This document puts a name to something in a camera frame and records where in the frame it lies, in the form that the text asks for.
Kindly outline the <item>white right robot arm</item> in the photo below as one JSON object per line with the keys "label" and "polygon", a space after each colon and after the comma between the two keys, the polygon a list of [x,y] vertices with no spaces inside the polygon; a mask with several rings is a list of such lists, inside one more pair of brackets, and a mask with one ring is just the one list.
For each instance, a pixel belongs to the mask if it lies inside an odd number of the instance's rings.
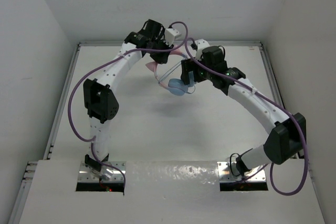
{"label": "white right robot arm", "polygon": [[268,134],[264,144],[237,156],[239,176],[260,165],[283,164],[295,153],[307,151],[306,119],[302,114],[293,115],[280,107],[260,93],[241,70],[229,67],[223,47],[205,41],[194,42],[191,47],[196,55],[182,61],[182,82],[188,85],[210,81],[214,88],[242,105]]}

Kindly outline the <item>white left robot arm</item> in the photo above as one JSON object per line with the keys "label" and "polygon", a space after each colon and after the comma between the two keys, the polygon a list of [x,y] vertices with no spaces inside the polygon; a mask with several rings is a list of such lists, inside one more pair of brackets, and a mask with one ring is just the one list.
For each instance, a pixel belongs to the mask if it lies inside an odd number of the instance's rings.
{"label": "white left robot arm", "polygon": [[131,32],[121,45],[118,57],[121,59],[108,67],[95,79],[86,79],[83,84],[84,102],[90,122],[90,137],[93,147],[85,156],[85,164],[96,172],[101,172],[100,162],[108,160],[107,142],[110,139],[111,120],[119,110],[115,92],[128,71],[146,54],[146,51],[134,51],[136,48],[164,50],[154,52],[159,62],[167,60],[167,50],[174,47],[175,40],[181,33],[172,27],[164,28],[162,24],[149,19],[138,32]]}

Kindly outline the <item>pink blue cat-ear headphones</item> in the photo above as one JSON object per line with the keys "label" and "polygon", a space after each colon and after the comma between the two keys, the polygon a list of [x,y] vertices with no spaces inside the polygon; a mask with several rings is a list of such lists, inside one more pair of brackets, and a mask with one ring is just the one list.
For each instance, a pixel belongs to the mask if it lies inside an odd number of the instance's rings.
{"label": "pink blue cat-ear headphones", "polygon": [[153,72],[158,85],[161,88],[169,91],[171,94],[176,95],[176,96],[183,96],[185,94],[193,94],[196,90],[196,87],[195,87],[194,75],[192,72],[188,73],[188,77],[191,77],[189,84],[185,84],[181,79],[177,79],[177,78],[170,79],[167,84],[164,83],[164,80],[167,77],[169,77],[169,75],[172,74],[181,65],[182,65],[182,61],[179,61],[177,64],[175,64],[172,68],[170,68],[161,77],[159,77],[157,73],[157,68],[158,68],[157,62],[155,61],[149,62],[146,64],[146,67],[150,71]]}

